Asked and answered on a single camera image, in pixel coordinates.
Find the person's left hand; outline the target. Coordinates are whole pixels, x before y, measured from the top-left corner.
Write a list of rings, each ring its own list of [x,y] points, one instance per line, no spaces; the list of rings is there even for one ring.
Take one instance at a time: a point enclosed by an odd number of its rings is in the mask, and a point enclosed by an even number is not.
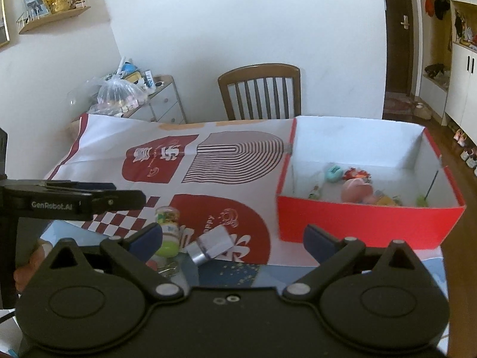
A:
[[[32,276],[34,276],[42,262],[46,259],[51,251],[52,244],[40,239],[35,251],[32,252],[27,263],[15,270],[14,279],[16,282],[16,290],[19,293],[23,292],[30,279],[32,279]]]

